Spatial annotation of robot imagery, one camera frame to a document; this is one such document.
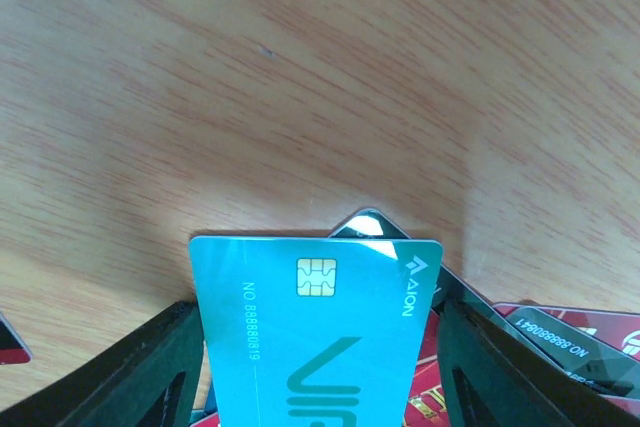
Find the wooden table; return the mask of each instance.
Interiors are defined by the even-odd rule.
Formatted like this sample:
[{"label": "wooden table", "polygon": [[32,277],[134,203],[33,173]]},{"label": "wooden table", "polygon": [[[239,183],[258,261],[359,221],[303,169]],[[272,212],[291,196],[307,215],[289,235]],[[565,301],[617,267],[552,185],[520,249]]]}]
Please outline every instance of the wooden table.
[{"label": "wooden table", "polygon": [[493,300],[640,310],[640,0],[2,0],[0,408],[362,206]]}]

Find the emv chip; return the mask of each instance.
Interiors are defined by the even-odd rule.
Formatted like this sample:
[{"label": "emv chip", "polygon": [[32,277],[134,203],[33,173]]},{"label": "emv chip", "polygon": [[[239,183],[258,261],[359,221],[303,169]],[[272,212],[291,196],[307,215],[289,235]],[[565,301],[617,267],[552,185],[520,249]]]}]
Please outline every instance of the emv chip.
[{"label": "emv chip", "polygon": [[298,259],[298,295],[331,297],[335,290],[334,259]]}]

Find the card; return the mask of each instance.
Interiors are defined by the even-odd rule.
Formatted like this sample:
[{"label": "card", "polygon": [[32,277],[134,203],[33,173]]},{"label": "card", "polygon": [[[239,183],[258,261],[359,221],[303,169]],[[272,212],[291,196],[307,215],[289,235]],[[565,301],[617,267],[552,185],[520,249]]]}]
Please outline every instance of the card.
[{"label": "card", "polygon": [[409,236],[377,209],[363,209],[337,227],[329,238],[408,239]]},{"label": "card", "polygon": [[[501,302],[493,307],[507,316],[522,305]],[[537,305],[535,307],[640,360],[640,314]]]},{"label": "card", "polygon": [[427,327],[422,337],[420,354],[418,355],[418,366],[433,362],[438,358],[438,325],[440,316],[433,310],[429,312]]},{"label": "card", "polygon": [[442,261],[429,240],[190,243],[229,425],[398,425]]},{"label": "card", "polygon": [[0,365],[26,364],[32,357],[27,345],[0,312]]},{"label": "card", "polygon": [[506,319],[571,378],[600,394],[640,400],[640,362],[533,306]]},{"label": "card", "polygon": [[631,415],[635,415],[640,419],[640,400],[625,399],[623,397],[611,397],[609,395],[603,395],[602,397],[610,402],[613,402],[621,409],[626,410]]},{"label": "card", "polygon": [[192,423],[190,427],[222,427],[220,424],[220,417],[218,414],[211,414],[204,419],[200,419],[195,423]]},{"label": "card", "polygon": [[449,427],[438,362],[416,369],[402,427]]}]

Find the chip card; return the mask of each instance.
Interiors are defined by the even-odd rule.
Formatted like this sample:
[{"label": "chip card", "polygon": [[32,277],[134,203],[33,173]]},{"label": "chip card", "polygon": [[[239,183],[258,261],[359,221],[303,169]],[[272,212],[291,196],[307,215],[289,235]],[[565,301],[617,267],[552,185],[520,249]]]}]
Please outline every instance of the chip card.
[{"label": "chip card", "polygon": [[[494,304],[493,307],[507,316],[522,305],[501,302]],[[536,306],[536,308],[640,360],[640,314],[566,307]]]},{"label": "chip card", "polygon": [[449,427],[438,362],[419,366],[413,377],[411,394],[402,427]]},{"label": "chip card", "polygon": [[225,423],[401,423],[439,243],[201,236],[190,253]]},{"label": "chip card", "polygon": [[27,345],[0,312],[0,365],[26,364],[32,357]]},{"label": "chip card", "polygon": [[571,378],[600,394],[640,400],[640,362],[533,306],[506,316]]}]

